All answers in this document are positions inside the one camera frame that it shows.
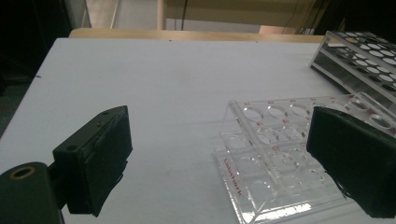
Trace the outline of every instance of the acrylic holder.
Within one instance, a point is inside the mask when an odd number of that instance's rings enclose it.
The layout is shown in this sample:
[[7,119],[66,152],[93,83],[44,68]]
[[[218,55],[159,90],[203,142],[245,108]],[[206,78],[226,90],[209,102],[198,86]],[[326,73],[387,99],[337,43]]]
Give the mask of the acrylic holder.
[[369,32],[327,32],[310,66],[396,112],[396,45]]
[[353,202],[306,151],[314,106],[344,111],[395,136],[395,115],[365,93],[231,101],[215,157],[240,223],[277,223]]

